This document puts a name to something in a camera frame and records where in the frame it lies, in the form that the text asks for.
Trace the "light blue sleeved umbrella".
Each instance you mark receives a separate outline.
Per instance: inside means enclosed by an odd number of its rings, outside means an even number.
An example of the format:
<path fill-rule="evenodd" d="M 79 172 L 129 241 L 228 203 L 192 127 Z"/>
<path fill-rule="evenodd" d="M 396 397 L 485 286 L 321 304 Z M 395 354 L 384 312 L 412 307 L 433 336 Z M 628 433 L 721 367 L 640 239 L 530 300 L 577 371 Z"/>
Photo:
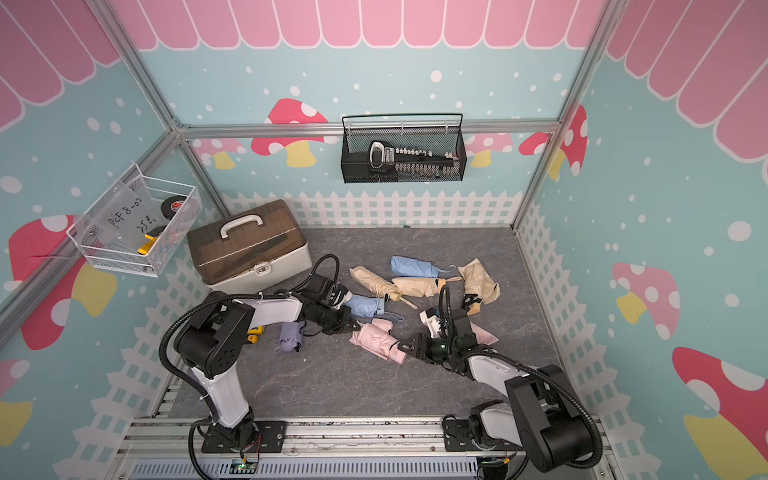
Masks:
<path fill-rule="evenodd" d="M 403 315 L 386 310 L 386 300 L 384 298 L 369 298 L 360 295 L 351 295 L 345 302 L 345 306 L 350 309 L 353 317 L 362 319 L 363 321 L 382 319 L 393 322 L 402 322 L 404 320 Z"/>

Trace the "pink sleeved umbrella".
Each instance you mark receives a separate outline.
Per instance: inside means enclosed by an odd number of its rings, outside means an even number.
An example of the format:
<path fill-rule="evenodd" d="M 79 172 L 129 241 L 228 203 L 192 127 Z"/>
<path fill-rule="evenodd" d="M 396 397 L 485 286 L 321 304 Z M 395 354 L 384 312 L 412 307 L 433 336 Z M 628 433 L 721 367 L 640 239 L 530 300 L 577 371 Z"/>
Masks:
<path fill-rule="evenodd" d="M 406 353 L 399 349 L 399 341 L 391 335 L 392 327 L 393 323 L 389 320 L 373 319 L 354 331 L 350 342 L 379 358 L 402 364 Z"/>

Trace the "beige umbrella sleeve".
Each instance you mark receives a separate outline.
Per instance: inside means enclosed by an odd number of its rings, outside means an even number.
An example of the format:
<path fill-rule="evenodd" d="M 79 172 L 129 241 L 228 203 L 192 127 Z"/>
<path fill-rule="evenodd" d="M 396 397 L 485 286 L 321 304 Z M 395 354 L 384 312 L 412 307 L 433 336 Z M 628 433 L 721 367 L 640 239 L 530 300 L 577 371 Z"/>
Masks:
<path fill-rule="evenodd" d="M 464 295 L 466 293 L 478 294 L 484 304 L 497 300 L 501 290 L 499 284 L 494 281 L 479 259 L 475 258 L 467 265 L 459 268 L 460 276 L 464 281 Z"/>

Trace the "pink umbrella sleeve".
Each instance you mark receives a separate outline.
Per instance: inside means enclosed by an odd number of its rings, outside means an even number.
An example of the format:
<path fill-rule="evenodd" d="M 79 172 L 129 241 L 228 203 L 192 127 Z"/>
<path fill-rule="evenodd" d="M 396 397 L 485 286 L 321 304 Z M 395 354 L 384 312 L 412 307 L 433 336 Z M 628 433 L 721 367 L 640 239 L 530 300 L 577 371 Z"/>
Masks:
<path fill-rule="evenodd" d="M 498 337 L 473 322 L 470 323 L 470 327 L 479 344 L 491 346 L 499 341 Z"/>

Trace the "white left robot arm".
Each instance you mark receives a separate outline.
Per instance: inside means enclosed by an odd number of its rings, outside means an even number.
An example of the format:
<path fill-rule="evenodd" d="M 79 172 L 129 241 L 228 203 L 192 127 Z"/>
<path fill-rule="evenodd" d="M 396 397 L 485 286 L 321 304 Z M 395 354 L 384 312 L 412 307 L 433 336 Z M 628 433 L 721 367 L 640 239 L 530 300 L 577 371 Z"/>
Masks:
<path fill-rule="evenodd" d="M 240 353 L 251 331 L 266 325 L 302 329 L 310 322 L 325 335 L 358 331 L 347 305 L 351 294 L 339 282 L 339 273 L 338 257 L 326 254 L 291 289 L 272 294 L 213 291 L 168 327 L 159 360 L 195 389 L 209 410 L 193 432 L 200 432 L 216 450 L 244 451 L 264 438 L 237 375 Z"/>

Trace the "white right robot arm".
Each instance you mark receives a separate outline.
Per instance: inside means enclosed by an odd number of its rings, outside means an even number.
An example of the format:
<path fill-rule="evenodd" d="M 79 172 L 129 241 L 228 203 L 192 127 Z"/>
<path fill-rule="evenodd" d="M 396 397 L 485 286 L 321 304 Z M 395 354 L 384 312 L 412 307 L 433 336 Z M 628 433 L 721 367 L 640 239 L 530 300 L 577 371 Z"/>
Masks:
<path fill-rule="evenodd" d="M 447 449 L 520 453 L 513 478 L 527 466 L 547 473 L 599 464 L 604 442 L 597 422 L 559 366 L 529 366 L 480 343 L 467 311 L 452 308 L 448 287 L 439 292 L 436 314 L 437 332 L 414 335 L 400 351 L 503 396 L 473 407 L 465 419 L 447 415 L 441 422 Z"/>

